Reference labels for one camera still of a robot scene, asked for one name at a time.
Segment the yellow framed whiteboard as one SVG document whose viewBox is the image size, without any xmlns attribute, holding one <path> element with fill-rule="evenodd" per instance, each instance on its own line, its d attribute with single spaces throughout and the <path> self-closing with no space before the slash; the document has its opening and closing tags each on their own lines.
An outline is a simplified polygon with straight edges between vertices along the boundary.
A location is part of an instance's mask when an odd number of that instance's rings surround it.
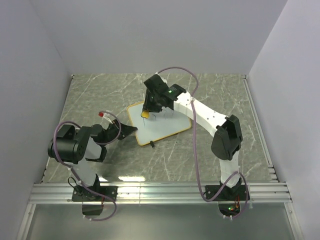
<svg viewBox="0 0 320 240">
<path fill-rule="evenodd" d="M 192 127 L 188 116 L 168 107 L 163 108 L 159 113 L 150 113 L 149 118 L 141 117 L 142 108 L 143 102 L 137 102 L 127 107 L 130 123 L 137 128 L 135 137 L 140 146 L 157 142 Z"/>
</svg>

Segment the yellow whiteboard eraser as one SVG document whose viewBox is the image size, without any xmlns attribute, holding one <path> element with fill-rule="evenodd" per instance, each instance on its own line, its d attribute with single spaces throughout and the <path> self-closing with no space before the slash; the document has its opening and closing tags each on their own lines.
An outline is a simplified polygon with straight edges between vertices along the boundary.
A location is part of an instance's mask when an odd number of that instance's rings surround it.
<svg viewBox="0 0 320 240">
<path fill-rule="evenodd" d="M 150 117 L 150 113 L 148 111 L 142 111 L 140 116 L 142 118 L 148 119 Z"/>
</svg>

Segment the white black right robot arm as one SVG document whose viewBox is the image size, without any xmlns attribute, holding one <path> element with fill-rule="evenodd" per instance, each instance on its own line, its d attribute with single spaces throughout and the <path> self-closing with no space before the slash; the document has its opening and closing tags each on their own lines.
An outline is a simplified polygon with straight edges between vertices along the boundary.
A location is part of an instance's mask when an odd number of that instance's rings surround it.
<svg viewBox="0 0 320 240">
<path fill-rule="evenodd" d="M 189 117 L 213 137 L 211 151 L 219 159 L 220 182 L 224 184 L 220 193 L 226 200 L 237 196 L 241 184 L 239 151 L 243 141 L 239 118 L 209 108 L 177 84 L 168 86 L 159 74 L 152 75 L 143 84 L 146 87 L 143 113 L 159 113 L 162 108 L 169 108 Z"/>
</svg>

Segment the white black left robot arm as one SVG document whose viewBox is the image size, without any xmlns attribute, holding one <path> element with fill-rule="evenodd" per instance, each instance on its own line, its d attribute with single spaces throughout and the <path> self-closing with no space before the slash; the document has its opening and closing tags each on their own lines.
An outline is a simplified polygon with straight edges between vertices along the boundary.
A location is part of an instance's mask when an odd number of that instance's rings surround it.
<svg viewBox="0 0 320 240">
<path fill-rule="evenodd" d="M 101 124 L 80 126 L 73 121 L 63 121 L 54 130 L 48 145 L 48 156 L 68 168 L 75 178 L 74 191 L 89 201 L 96 201 L 102 195 L 98 175 L 89 168 L 89 162 L 102 163 L 107 155 L 107 145 L 123 140 L 138 131 L 135 126 L 121 123 L 109 111 L 100 111 L 100 117 L 114 117 L 107 128 Z"/>
</svg>

